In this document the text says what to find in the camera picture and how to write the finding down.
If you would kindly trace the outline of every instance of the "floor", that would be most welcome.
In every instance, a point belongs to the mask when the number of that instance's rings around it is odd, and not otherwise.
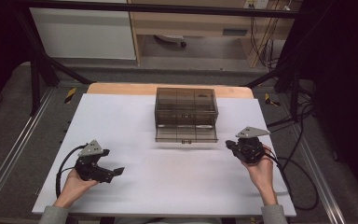
[[[176,43],[167,43],[153,36],[146,39],[144,58],[141,65],[134,62],[118,61],[71,61],[63,60],[81,76],[98,81],[109,82],[155,82],[176,84],[210,84],[238,86],[246,84],[267,73],[261,65],[249,68],[246,58],[241,54],[241,44],[235,38],[186,37],[187,46],[182,49]],[[59,87],[42,90],[49,92],[50,100],[44,107],[44,114],[24,142],[18,137],[27,122],[34,121],[31,111],[31,83],[29,66],[20,66],[5,86],[0,96],[0,174],[6,168],[7,175],[0,175],[0,223],[36,223],[39,215],[31,213],[38,191],[44,184],[49,168],[54,161],[60,142],[70,126],[81,94],[87,85],[74,82],[67,75],[59,73],[62,80]],[[287,116],[285,102],[288,95],[273,90],[272,78],[253,89],[259,99],[266,123]],[[302,80],[303,88],[312,84]],[[64,104],[68,91],[76,87],[76,94],[70,104]],[[268,93],[276,106],[266,104]],[[309,96],[301,95],[300,101],[306,103]],[[323,126],[323,118],[317,114],[303,122],[304,133],[294,160],[308,173],[312,171],[307,164],[310,148],[317,161],[327,186],[330,188],[338,210],[345,218],[344,223],[358,223],[358,184],[345,162],[335,161],[328,131]],[[277,126],[270,129],[271,139],[278,156],[288,157],[296,144],[300,125]],[[21,146],[19,153],[13,146]],[[8,161],[7,155],[16,160]],[[312,206],[316,193],[304,173],[289,163],[287,175],[294,193],[294,204],[298,207]],[[96,217],[80,217],[81,223],[96,223]],[[325,202],[319,201],[310,211],[297,210],[292,223],[342,223],[333,222],[325,210]],[[237,223],[251,223],[249,219],[238,219]]]

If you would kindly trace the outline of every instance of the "person's left hand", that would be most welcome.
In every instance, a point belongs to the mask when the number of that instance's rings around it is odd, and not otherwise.
[[[75,169],[66,178],[65,185],[57,201],[53,204],[57,207],[69,208],[87,190],[98,184],[96,180],[82,180]]]

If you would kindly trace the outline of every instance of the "gray carpet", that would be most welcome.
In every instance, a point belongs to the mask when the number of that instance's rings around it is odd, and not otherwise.
[[[253,76],[244,76],[240,73],[223,72],[180,72],[158,70],[109,70],[109,69],[77,69],[82,76],[99,81],[115,82],[156,82],[182,84],[220,84],[236,86],[253,80]],[[0,164],[16,141],[21,129],[29,118],[31,111],[30,74],[26,66],[19,67],[7,83],[3,91],[3,100],[0,103]],[[65,81],[71,80],[61,75]],[[269,93],[273,101],[280,102],[281,98],[275,94],[270,84],[273,80],[255,88],[255,98],[259,99],[266,123],[285,118],[286,112],[282,106],[266,105],[265,93]],[[87,91],[87,86],[77,88],[70,104],[64,104],[69,87],[59,87],[53,93],[48,108],[37,125],[29,142],[11,172],[6,184],[0,193],[0,217],[15,219],[38,220],[31,210],[38,192],[55,159],[60,141],[65,137],[65,130],[69,127],[81,94]],[[344,162],[333,160],[331,143],[328,133],[322,127],[322,118],[310,116],[304,121],[304,137],[321,166],[325,178],[333,191],[337,203],[347,223],[358,223],[358,184],[351,174],[351,170]],[[287,157],[294,146],[296,139],[293,129],[274,132],[271,128],[271,139],[278,156]],[[302,155],[298,151],[294,160],[306,170]],[[294,204],[300,207],[309,207],[315,200],[315,193],[309,180],[294,165],[289,164],[286,169],[289,182],[294,193]],[[80,217],[84,220],[97,219],[96,217]],[[311,211],[297,210],[297,217],[292,223],[330,223],[322,203]]]

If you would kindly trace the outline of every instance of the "gray sleeve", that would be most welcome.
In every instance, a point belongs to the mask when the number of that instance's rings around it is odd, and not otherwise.
[[[46,206],[39,224],[65,224],[68,209],[56,206]]]
[[[261,214],[265,224],[287,224],[283,206],[280,204],[261,207]]]

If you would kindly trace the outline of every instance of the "clear plastic box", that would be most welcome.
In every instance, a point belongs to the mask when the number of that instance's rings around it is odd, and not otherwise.
[[[156,141],[215,143],[217,116],[213,89],[158,88]]]

